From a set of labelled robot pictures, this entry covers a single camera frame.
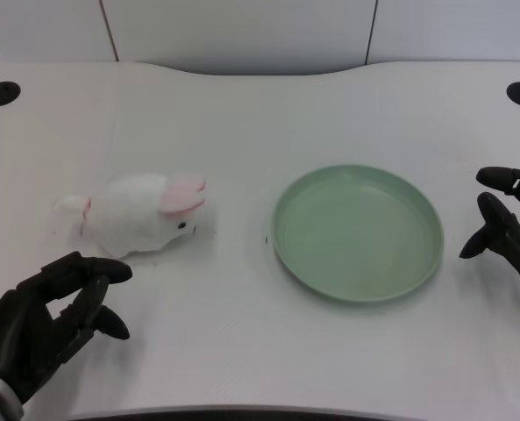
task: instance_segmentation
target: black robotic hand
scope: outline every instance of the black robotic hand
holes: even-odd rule
[[[94,335],[129,339],[124,322],[102,305],[111,283],[132,277],[126,264],[71,253],[21,282],[0,300],[0,379],[27,402]],[[81,291],[55,320],[46,304]]]
[[[520,169],[485,167],[476,180],[520,202]],[[470,259],[488,248],[507,259],[520,274],[520,224],[516,216],[491,193],[481,193],[478,206],[486,224],[468,240],[460,257]]]

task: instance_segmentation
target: white wall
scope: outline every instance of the white wall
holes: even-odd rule
[[[103,0],[121,61],[212,74],[365,62],[375,0]],[[369,63],[520,61],[520,0],[380,0]],[[98,0],[0,0],[0,61],[114,61]]]
[[[114,61],[97,0],[0,0],[0,61]]]
[[[104,0],[121,61],[210,74],[365,64],[374,0]]]
[[[520,0],[380,0],[369,63],[520,61]]]

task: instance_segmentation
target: rabbit ear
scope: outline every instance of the rabbit ear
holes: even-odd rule
[[[177,174],[168,180],[169,189],[182,189],[189,191],[205,190],[205,178],[201,174]]]
[[[182,215],[205,203],[199,193],[184,189],[167,189],[160,200],[160,211],[170,216]]]

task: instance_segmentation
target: table surface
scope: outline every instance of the table surface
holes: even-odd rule
[[[0,296],[65,253],[104,255],[80,221],[53,215],[55,198],[131,173],[208,178],[195,236],[129,257],[133,279],[110,287],[105,303],[131,339],[97,334],[26,405],[27,419],[252,404],[520,420],[520,280],[490,252],[458,257],[482,225],[476,171],[520,168],[520,106],[505,94],[520,63],[262,77],[0,64],[5,80],[22,94],[0,108]],[[438,210],[443,264],[416,294],[338,303],[275,259],[277,197],[343,163],[396,173]],[[518,202],[502,200],[520,219]]]

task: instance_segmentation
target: plush toy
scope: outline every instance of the plush toy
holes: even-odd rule
[[[99,196],[63,197],[53,208],[59,213],[82,212],[95,241],[119,259],[130,252],[160,250],[193,232],[195,209],[205,202],[204,189],[201,175],[132,175]]]

